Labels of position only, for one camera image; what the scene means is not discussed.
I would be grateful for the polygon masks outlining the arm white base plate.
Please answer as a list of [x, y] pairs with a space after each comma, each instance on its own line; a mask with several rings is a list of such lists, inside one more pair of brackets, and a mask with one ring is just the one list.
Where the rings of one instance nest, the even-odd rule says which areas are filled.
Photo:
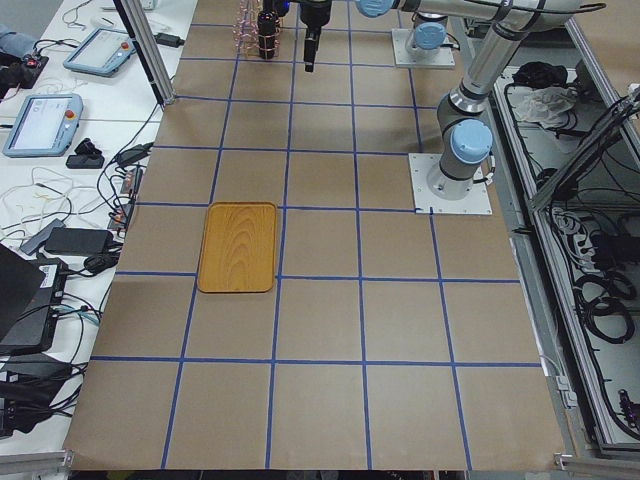
[[490, 216], [488, 187], [478, 167], [467, 180], [452, 180], [440, 169], [440, 154], [411, 153], [409, 171], [417, 214]]
[[453, 69], [452, 48], [446, 46], [447, 31], [440, 24], [422, 24], [413, 29], [393, 29], [395, 66], [399, 68]]

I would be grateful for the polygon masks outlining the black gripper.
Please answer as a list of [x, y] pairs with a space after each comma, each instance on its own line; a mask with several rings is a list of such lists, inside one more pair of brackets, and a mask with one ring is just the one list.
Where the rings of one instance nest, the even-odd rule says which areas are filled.
[[331, 0], [300, 0], [300, 19], [307, 26], [304, 37], [303, 61], [304, 69], [312, 73], [315, 68], [316, 53], [320, 40], [320, 29], [327, 25], [331, 18]]

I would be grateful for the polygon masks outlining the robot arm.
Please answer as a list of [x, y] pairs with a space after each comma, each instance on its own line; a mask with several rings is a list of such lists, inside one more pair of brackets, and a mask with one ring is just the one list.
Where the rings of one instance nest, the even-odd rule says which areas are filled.
[[440, 14], [415, 12], [413, 27], [405, 41], [405, 50], [413, 62], [433, 60], [447, 38], [448, 17]]
[[427, 175], [429, 190], [445, 200], [468, 195], [473, 177], [489, 156], [490, 129], [479, 120], [485, 99], [520, 43], [531, 32], [564, 25], [572, 16], [606, 7], [582, 1], [358, 1], [356, 8], [369, 18], [391, 9], [443, 16], [476, 18], [490, 22], [478, 53], [459, 85], [441, 100], [437, 117], [444, 151]]

